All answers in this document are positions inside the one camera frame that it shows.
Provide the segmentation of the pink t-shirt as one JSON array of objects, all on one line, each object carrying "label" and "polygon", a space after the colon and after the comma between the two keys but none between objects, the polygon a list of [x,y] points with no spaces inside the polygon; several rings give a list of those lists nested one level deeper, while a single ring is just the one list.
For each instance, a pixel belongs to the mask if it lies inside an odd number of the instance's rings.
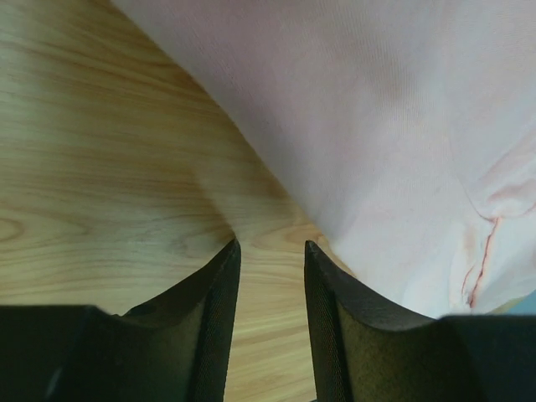
[{"label": "pink t-shirt", "polygon": [[117,7],[365,285],[429,317],[534,290],[534,2]]}]

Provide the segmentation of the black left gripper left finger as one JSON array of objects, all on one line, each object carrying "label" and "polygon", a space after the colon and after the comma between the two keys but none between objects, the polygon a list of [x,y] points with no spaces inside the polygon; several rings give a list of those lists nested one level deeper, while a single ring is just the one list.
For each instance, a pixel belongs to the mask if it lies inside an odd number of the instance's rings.
[{"label": "black left gripper left finger", "polygon": [[221,401],[240,262],[232,240],[124,315],[81,305],[2,307],[2,400]]}]

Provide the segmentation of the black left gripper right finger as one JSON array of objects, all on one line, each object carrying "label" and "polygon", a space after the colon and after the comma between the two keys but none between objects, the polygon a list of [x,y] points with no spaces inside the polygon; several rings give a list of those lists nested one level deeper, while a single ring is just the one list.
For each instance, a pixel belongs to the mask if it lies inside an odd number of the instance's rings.
[{"label": "black left gripper right finger", "polygon": [[318,400],[534,400],[534,317],[422,316],[311,241],[304,280]]}]

